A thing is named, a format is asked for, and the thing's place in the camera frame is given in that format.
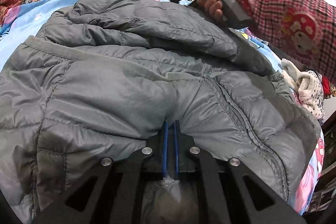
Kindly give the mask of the red plaid sleeve forearm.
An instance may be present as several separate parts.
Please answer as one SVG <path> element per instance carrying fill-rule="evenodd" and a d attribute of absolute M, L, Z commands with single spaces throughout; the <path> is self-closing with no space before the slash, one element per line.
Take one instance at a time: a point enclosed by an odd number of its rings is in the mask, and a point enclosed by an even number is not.
<path fill-rule="evenodd" d="M 335 7 L 324 0 L 241 0 L 251 32 L 335 82 Z"/>

